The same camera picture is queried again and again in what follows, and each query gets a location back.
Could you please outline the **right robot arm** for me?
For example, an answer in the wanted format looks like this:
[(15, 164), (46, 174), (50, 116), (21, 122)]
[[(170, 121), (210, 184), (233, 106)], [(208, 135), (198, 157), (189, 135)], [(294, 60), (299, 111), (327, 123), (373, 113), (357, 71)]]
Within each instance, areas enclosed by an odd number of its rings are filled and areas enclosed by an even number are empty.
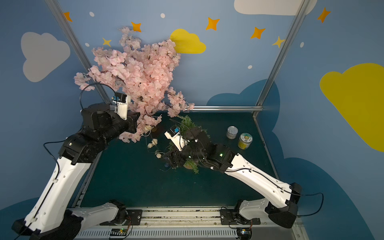
[(165, 136), (174, 146), (161, 158), (172, 168), (192, 162), (233, 177), (263, 196), (254, 201), (239, 200), (234, 209), (221, 210), (222, 225), (256, 225), (267, 216), (274, 224), (290, 229), (300, 217), (298, 202), (303, 194), (299, 184), (281, 182), (229, 147), (213, 144), (199, 127), (182, 133), (179, 127), (172, 126)]

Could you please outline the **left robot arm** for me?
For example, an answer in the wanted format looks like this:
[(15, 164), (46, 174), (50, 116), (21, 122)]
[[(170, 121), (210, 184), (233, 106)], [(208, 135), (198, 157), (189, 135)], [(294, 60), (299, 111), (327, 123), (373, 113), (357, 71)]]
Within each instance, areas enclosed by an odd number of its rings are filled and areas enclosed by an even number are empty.
[(85, 210), (70, 210), (68, 204), (83, 175), (109, 142), (124, 132), (136, 133), (140, 113), (130, 112), (131, 98), (114, 92), (112, 103), (82, 108), (81, 129), (63, 141), (56, 167), (30, 213), (16, 220), (12, 230), (31, 240), (73, 240), (79, 232), (105, 222), (124, 224), (126, 206), (116, 200)]

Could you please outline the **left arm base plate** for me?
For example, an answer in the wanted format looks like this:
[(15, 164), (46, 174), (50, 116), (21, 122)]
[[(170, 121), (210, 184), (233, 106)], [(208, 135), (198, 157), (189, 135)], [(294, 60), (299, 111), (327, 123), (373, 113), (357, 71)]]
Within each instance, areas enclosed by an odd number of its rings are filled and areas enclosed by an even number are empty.
[(119, 210), (115, 219), (101, 223), (100, 226), (139, 226), (142, 214), (143, 211), (137, 209)]

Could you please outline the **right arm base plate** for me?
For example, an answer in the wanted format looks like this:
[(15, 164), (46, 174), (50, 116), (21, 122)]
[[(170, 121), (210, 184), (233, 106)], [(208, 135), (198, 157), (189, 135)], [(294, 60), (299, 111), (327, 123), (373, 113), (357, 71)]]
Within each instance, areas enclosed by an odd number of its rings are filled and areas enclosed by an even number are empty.
[(229, 209), (226, 207), (221, 207), (220, 209), (220, 218), (222, 225), (260, 225), (261, 220), (259, 218), (254, 218), (248, 220), (242, 215), (240, 215), (239, 209)]

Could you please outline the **small green christmas tree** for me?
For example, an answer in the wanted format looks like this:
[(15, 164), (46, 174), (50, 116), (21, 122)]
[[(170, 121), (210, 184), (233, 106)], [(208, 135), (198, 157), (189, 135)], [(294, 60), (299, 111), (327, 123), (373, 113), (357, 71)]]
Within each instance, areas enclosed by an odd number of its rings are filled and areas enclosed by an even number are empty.
[[(199, 173), (200, 168), (207, 166), (207, 150), (211, 144), (210, 136), (201, 126), (198, 126), (189, 116), (179, 116), (179, 120), (171, 119), (173, 126), (181, 129), (181, 134), (186, 141), (187, 146), (183, 150), (188, 150), (192, 155), (192, 160), (184, 164), (184, 168), (191, 170), (195, 175)], [(172, 150), (177, 147), (170, 140)]]

